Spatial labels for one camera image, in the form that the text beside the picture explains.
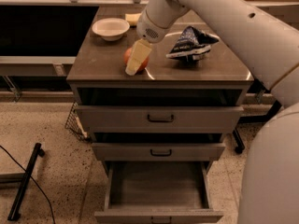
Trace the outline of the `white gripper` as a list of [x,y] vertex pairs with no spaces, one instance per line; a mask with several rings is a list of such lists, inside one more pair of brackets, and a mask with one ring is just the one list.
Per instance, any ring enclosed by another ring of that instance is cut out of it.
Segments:
[[162,13],[150,13],[148,9],[142,11],[136,32],[143,39],[137,40],[132,46],[125,69],[127,75],[134,76],[146,67],[146,60],[152,51],[151,43],[161,42],[168,31],[169,24]]

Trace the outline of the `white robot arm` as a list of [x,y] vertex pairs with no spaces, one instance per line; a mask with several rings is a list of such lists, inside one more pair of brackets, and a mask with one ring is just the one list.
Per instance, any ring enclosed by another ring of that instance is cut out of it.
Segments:
[[149,0],[137,33],[158,43],[188,10],[283,107],[251,143],[237,224],[299,224],[299,31],[244,0]]

